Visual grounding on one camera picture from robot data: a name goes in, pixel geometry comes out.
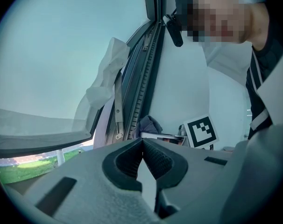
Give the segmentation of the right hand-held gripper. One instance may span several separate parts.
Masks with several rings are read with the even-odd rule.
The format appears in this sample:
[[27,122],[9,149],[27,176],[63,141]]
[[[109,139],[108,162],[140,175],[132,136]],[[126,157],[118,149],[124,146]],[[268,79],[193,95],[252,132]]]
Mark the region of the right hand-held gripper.
[[192,148],[213,148],[213,145],[219,141],[210,114],[184,121],[179,126],[178,137],[169,134],[141,133],[141,138],[179,139],[179,137],[187,138],[189,146]]

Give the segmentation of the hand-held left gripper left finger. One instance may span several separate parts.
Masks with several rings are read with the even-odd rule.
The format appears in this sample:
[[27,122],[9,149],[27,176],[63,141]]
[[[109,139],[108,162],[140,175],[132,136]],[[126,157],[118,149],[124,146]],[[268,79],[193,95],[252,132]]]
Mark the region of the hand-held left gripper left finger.
[[142,140],[79,154],[36,181],[25,198],[59,224],[154,224],[136,176]]

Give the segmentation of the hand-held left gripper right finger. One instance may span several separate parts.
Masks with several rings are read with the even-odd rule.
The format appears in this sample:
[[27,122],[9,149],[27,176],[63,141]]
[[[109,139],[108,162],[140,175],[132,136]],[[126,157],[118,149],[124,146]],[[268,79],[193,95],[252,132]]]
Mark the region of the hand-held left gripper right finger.
[[155,208],[144,203],[150,220],[219,220],[227,198],[218,178],[230,153],[143,139],[143,159],[156,181]]

